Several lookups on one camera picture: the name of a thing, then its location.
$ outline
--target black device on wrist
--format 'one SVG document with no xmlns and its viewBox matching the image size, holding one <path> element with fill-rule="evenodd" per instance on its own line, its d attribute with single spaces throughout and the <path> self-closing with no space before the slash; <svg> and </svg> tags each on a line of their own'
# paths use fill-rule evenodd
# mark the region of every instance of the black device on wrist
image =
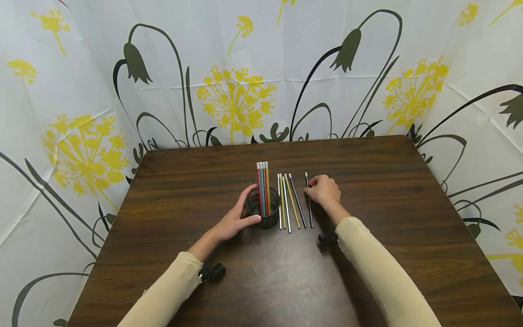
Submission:
<svg viewBox="0 0 523 327">
<path fill-rule="evenodd" d="M 212 267 L 211 264 L 207 261 L 203 263 L 203 267 L 198 273 L 198 278 L 200 278 L 202 283 L 208 280 L 218 281 L 222 279 L 223 276 L 225 276 L 224 265 L 222 265 L 221 263 L 217 263 L 214 267 Z"/>
</svg>

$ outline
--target left hand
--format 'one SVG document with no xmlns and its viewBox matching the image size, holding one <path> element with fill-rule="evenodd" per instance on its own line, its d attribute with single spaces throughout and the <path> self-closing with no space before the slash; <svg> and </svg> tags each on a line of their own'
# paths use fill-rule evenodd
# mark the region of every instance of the left hand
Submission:
<svg viewBox="0 0 523 327">
<path fill-rule="evenodd" d="M 249 192 L 255 189 L 256 186 L 257 184 L 253 184 L 243 190 L 234 207 L 210 230 L 220 242 L 231 239 L 245 227 L 259 223 L 262 220 L 259 215 L 241 219 L 245 199 Z"/>
</svg>

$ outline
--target yellow dandelion print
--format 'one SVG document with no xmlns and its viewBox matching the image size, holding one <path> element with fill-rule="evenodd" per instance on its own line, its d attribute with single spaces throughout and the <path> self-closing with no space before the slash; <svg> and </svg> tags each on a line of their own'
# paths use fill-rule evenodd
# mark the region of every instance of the yellow dandelion print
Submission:
<svg viewBox="0 0 523 327">
<path fill-rule="evenodd" d="M 227 57 L 229 54 L 231 54 L 232 45 L 236 41 L 236 38 L 240 33 L 242 34 L 242 38 L 247 37 L 247 35 L 251 34 L 253 31 L 253 21 L 248 16 L 238 16 L 238 24 L 236 24 L 240 29 L 238 30 L 238 33 L 236 33 L 236 36 L 232 40 L 231 46 L 229 47 L 229 51 L 227 52 Z"/>
<path fill-rule="evenodd" d="M 505 9 L 499 16 L 496 17 L 496 19 L 494 19 L 492 21 L 492 23 L 489 24 L 489 27 L 492 26 L 493 23 L 497 22 L 498 19 L 500 19 L 504 14 L 506 14 L 509 10 L 511 10 L 512 8 L 516 7 L 516 6 L 519 6 L 519 5 L 523 5 L 523 0 L 513 0 L 512 1 L 512 4 L 509 5 L 507 7 L 507 9 Z"/>
<path fill-rule="evenodd" d="M 72 184 L 79 197 L 88 193 L 102 195 L 115 208 L 104 190 L 125 180 L 121 172 L 129 160 L 119 151 L 127 146 L 122 130 L 114 131 L 115 117 L 95 123 L 90 115 L 69 120 L 63 114 L 42 137 L 49 160 L 56 168 L 53 176 L 64 188 Z"/>
<path fill-rule="evenodd" d="M 519 217 L 516 219 L 516 223 L 521 224 L 523 222 L 523 207 L 519 205 L 515 205 L 514 208 L 516 208 L 516 216 Z"/>
<path fill-rule="evenodd" d="M 426 58 L 421 59 L 416 70 L 407 69 L 403 77 L 395 77 L 389 81 L 385 89 L 390 94 L 382 101 L 387 110 L 394 111 L 387 115 L 387 120 L 394 121 L 389 133 L 396 126 L 409 128 L 416 117 L 421 117 L 432 106 L 449 71 L 441 63 L 442 59 L 443 57 L 429 64 Z"/>
<path fill-rule="evenodd" d="M 281 18 L 281 13 L 283 11 L 283 5 L 287 2 L 288 0 L 281 0 L 281 7 L 280 7 L 280 13 L 278 14 L 278 21 L 276 22 L 276 25 L 280 25 L 280 18 Z M 294 6 L 294 4 L 296 3 L 296 0 L 291 0 L 291 6 Z"/>
<path fill-rule="evenodd" d="M 250 137 L 253 130 L 263 127 L 263 115 L 272 115 L 276 90 L 274 84 L 264 85 L 263 77 L 249 76 L 249 69 L 219 71 L 211 68 L 212 76 L 203 80 L 206 86 L 198 88 L 198 99 L 204 101 L 203 111 L 215 117 L 218 125 L 234 132 L 242 131 Z"/>
<path fill-rule="evenodd" d="M 60 41 L 60 38 L 58 37 L 58 31 L 63 29 L 64 31 L 69 32 L 70 28 L 69 28 L 69 25 L 67 25 L 66 23 L 61 24 L 61 22 L 65 21 L 65 19 L 60 14 L 60 11 L 59 10 L 50 10 L 49 16 L 37 15 L 33 12 L 31 12 L 31 15 L 33 15 L 37 18 L 40 18 L 43 29 L 49 29 L 51 32 L 53 32 L 54 38 L 56 39 L 56 42 L 58 43 L 58 46 L 60 47 L 62 54 L 65 56 L 65 50 L 62 46 L 62 42 Z"/>
<path fill-rule="evenodd" d="M 15 59 L 7 62 L 13 69 L 13 73 L 18 76 L 22 76 L 22 80 L 27 80 L 27 83 L 32 84 L 35 82 L 36 69 L 27 61 L 22 59 Z"/>
<path fill-rule="evenodd" d="M 456 21 L 456 23 L 459 23 L 459 26 L 463 26 L 466 24 L 470 24 L 477 14 L 477 5 L 475 4 L 468 4 L 465 8 L 465 10 L 462 10 L 460 13 L 460 18 Z"/>
</svg>

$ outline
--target shower curtain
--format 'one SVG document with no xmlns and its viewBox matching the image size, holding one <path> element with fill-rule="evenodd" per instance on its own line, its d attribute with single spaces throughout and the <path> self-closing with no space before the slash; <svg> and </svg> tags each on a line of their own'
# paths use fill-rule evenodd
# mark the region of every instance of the shower curtain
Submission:
<svg viewBox="0 0 523 327">
<path fill-rule="evenodd" d="M 521 307 L 521 0 L 2 7 L 2 325 L 66 325 L 148 151 L 388 134 Z"/>
</svg>

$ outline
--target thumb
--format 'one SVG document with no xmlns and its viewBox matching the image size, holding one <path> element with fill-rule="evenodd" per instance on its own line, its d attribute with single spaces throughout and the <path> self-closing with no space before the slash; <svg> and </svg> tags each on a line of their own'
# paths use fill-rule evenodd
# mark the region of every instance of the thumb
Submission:
<svg viewBox="0 0 523 327">
<path fill-rule="evenodd" d="M 254 215 L 254 216 L 250 216 L 250 217 L 247 217 L 244 219 L 240 219 L 240 221 L 239 221 L 240 229 L 244 229 L 247 226 L 257 224 L 260 221 L 262 221 L 262 218 L 259 215 Z"/>
</svg>

